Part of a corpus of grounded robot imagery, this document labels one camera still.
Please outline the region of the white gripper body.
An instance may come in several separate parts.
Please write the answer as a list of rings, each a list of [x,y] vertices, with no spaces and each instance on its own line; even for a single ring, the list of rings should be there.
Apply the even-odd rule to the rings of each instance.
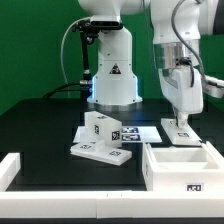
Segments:
[[[182,66],[173,70],[159,69],[158,73],[163,96],[172,104],[175,114],[202,112],[203,93],[198,70]]]

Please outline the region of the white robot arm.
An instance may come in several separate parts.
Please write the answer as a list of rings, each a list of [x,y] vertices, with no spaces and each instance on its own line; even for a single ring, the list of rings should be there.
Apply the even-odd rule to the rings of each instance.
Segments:
[[[88,102],[121,107],[140,102],[132,57],[154,64],[176,125],[203,108],[205,93],[224,96],[224,80],[208,76],[203,35],[224,34],[224,0],[78,0],[89,14],[85,38],[98,40],[98,70]]]

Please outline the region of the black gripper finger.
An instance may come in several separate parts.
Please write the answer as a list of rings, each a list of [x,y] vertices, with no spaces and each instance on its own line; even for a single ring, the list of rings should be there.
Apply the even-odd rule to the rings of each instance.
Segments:
[[[179,128],[185,128],[188,125],[188,115],[186,113],[178,112],[176,123]]]

